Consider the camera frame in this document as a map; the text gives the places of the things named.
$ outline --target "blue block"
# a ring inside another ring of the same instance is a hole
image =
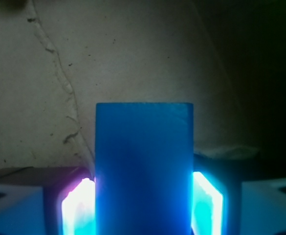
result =
[[[191,234],[193,105],[96,107],[96,234]]]

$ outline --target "glowing light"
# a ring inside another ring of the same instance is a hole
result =
[[[89,178],[62,201],[64,235],[95,235],[95,183]]]
[[[196,235],[220,235],[223,195],[200,172],[193,173],[192,229]]]

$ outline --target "glowing edge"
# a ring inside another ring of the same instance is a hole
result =
[[[63,233],[74,234],[76,208],[78,203],[83,203],[87,208],[87,216],[90,221],[95,219],[95,182],[89,178],[81,180],[79,185],[68,193],[62,201]]]
[[[222,229],[222,210],[223,210],[223,195],[204,177],[201,172],[193,172],[193,184],[198,183],[202,189],[212,197],[213,214],[212,214],[212,234],[221,235]],[[193,191],[193,197],[196,197],[196,192]]]

